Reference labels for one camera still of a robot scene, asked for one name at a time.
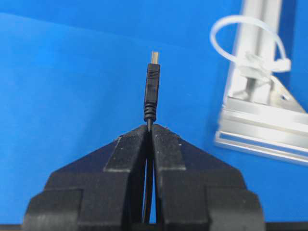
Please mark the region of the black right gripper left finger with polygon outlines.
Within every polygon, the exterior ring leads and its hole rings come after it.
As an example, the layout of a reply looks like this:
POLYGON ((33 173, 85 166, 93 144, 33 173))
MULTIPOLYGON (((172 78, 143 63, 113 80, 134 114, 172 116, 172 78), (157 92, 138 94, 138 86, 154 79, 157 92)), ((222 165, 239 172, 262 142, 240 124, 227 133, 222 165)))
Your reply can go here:
POLYGON ((142 221, 145 125, 54 171, 27 207, 25 231, 129 231, 142 221))

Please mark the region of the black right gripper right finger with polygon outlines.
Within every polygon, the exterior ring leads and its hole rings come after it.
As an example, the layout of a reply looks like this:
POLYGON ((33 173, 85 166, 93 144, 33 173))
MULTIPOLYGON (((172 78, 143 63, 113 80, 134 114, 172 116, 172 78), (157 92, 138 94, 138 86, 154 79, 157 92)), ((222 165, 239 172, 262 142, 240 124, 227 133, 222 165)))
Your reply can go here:
POLYGON ((157 221, 165 231, 262 231, 240 171, 160 125, 152 128, 157 221))

